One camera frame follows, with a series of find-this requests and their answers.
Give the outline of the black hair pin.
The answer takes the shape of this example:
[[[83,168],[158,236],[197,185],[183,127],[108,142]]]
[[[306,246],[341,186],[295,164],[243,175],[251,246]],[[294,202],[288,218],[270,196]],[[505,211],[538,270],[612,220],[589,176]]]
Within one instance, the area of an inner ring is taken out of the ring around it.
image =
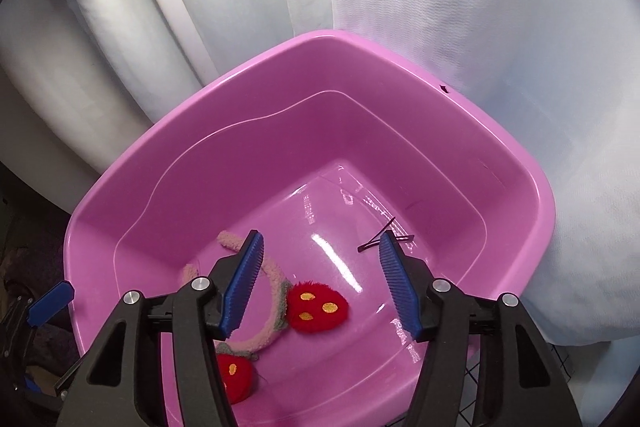
[[[358,253],[363,253],[363,251],[367,251],[370,248],[381,246],[385,241],[395,241],[396,243],[412,243],[414,241],[413,234],[400,234],[397,235],[393,228],[394,223],[396,222],[395,217],[391,217],[385,225],[382,226],[382,229],[369,239],[366,243],[363,243],[357,247]]]

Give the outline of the strawberry plush headband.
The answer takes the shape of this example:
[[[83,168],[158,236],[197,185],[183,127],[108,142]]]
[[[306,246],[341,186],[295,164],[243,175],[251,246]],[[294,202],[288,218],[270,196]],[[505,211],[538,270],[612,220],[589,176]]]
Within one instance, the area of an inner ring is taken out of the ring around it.
[[[292,283],[277,262],[264,251],[264,236],[253,230],[245,239],[222,231],[217,241],[230,251],[218,259],[208,274],[217,289],[205,307],[205,332],[213,340],[222,387],[230,403],[240,403],[256,387],[254,362],[285,331],[317,335],[341,327],[349,318],[349,304],[331,286],[307,281]],[[241,325],[256,281],[269,284],[270,305],[264,325],[252,337],[231,338]]]

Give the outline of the white black grid cloth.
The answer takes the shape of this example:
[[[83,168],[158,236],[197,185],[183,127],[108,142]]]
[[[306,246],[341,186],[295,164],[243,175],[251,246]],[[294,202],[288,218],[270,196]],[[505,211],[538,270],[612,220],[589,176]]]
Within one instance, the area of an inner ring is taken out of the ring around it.
[[[561,375],[566,383],[569,383],[574,374],[574,365],[570,361],[570,355],[566,348],[561,346],[552,345],[548,343],[547,348],[552,356],[552,361],[559,367]],[[472,425],[474,416],[477,385],[480,381],[480,354],[475,353],[466,362],[462,397],[459,405],[459,412],[457,413],[456,425],[459,427],[466,427]]]

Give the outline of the white sheer curtain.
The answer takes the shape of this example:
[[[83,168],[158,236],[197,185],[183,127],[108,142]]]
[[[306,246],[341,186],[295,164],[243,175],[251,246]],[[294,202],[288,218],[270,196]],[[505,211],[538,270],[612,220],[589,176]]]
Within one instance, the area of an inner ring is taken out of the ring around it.
[[[639,0],[182,0],[215,75],[317,29],[419,64],[541,163],[558,208],[525,299],[554,343],[639,332]],[[1,0],[1,160],[74,208],[203,86],[156,0]]]

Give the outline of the pink plastic basin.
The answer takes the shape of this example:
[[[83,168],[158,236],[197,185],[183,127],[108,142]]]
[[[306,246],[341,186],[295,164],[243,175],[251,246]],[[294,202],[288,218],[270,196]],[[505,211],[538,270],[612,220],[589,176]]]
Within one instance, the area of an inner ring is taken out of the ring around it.
[[[408,409],[424,349],[405,333],[370,238],[489,299],[521,294],[554,229],[551,187],[512,136],[382,46],[317,31],[194,94],[117,158],[76,207],[64,272],[87,350],[122,295],[176,291],[257,230],[292,282],[349,304],[332,332],[283,333],[259,355],[243,426],[381,426]]]

